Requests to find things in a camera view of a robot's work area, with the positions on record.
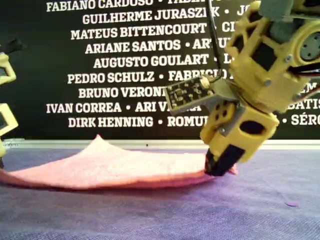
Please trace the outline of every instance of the purple fabric surface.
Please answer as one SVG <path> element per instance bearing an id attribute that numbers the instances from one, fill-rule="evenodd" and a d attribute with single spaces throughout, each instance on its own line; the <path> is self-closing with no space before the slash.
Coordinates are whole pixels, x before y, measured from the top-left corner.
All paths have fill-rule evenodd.
<path id="1" fill-rule="evenodd" d="M 15 149 L 3 161 L 14 171 L 76 152 Z M 66 192 L 2 185 L 0 240 L 317 240 L 319 154 L 261 150 L 238 166 L 237 176 L 175 189 Z"/>

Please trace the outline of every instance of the wire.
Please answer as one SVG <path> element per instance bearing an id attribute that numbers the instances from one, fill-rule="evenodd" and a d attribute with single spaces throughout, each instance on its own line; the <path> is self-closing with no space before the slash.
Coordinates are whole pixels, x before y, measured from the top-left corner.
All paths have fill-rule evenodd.
<path id="1" fill-rule="evenodd" d="M 320 71 L 319 71 L 319 69 L 314 70 L 314 71 L 303 71 L 303 72 L 298 72 L 294 75 L 299 76 L 299 77 L 319 77 Z"/>
<path id="2" fill-rule="evenodd" d="M 25 50 L 27 48 L 19 39 L 14 39 L 0 46 L 0 53 L 9 55 L 15 51 Z"/>
<path id="3" fill-rule="evenodd" d="M 307 93 L 305 93 L 305 94 L 300 95 L 300 96 L 298 97 L 298 99 L 295 101 L 295 103 L 298 103 L 298 102 L 301 102 L 301 101 L 303 101 L 303 100 L 305 100 L 305 99 L 308 99 L 308 98 L 310 98 L 311 96 L 316 95 L 316 94 L 318 94 L 318 93 L 320 93 L 320 84 L 319 84 L 319 83 L 318 83 L 317 86 L 316 86 L 314 89 L 312 89 L 311 91 L 309 91 L 309 92 L 307 92 Z"/>
<path id="4" fill-rule="evenodd" d="M 307 64 L 307 65 L 303 65 L 303 66 L 296 66 L 296 67 L 289 67 L 289 72 L 291 72 L 292 74 L 298 75 L 302 72 L 308 72 L 308 71 L 315 71 L 320 69 L 320 62 L 317 63 L 311 63 L 311 64 Z"/>
<path id="5" fill-rule="evenodd" d="M 218 68 L 218 74 L 214 81 L 217 81 L 222 78 L 223 72 L 222 72 L 222 64 L 221 64 L 221 55 L 218 50 L 218 34 L 216 30 L 216 23 L 213 17 L 212 8 L 213 8 L 212 0 L 206 0 L 205 11 L 206 11 L 210 37 L 211 37 L 211 46 L 212 46 L 213 54 L 216 57 L 216 64 Z"/>

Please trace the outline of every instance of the pink cloth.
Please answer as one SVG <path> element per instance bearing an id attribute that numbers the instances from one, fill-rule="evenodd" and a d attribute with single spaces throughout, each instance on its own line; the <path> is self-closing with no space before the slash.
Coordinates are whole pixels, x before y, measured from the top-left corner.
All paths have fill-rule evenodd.
<path id="1" fill-rule="evenodd" d="M 204 174 L 204 165 L 203 154 L 124 150 L 98 135 L 74 156 L 13 172 L 0 169 L 0 181 L 73 190 L 181 187 L 213 179 Z"/>

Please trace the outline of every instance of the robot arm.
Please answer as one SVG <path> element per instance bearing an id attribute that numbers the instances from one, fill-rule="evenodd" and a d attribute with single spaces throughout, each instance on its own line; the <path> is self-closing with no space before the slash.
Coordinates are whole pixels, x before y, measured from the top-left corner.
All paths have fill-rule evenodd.
<path id="1" fill-rule="evenodd" d="M 217 58 L 216 33 L 207 1 L 208 27 Z M 199 77 L 167 86 L 171 114 L 197 105 L 209 110 L 200 138 L 209 146 L 205 172 L 223 176 L 237 162 L 246 162 L 279 121 L 290 104 L 316 94 L 301 95 L 313 77 L 320 76 L 320 2 L 317 0 L 262 0 L 250 4 L 236 23 L 225 47 L 233 58 L 233 80 L 221 75 Z"/>
<path id="2" fill-rule="evenodd" d="M 17 39 L 0 45 L 0 85 L 16 80 L 16 74 L 9 62 L 9 54 L 23 50 L 26 47 Z M 15 129 L 18 123 L 8 104 L 0 103 L 0 137 Z M 0 158 L 5 155 L 6 149 L 0 140 Z"/>

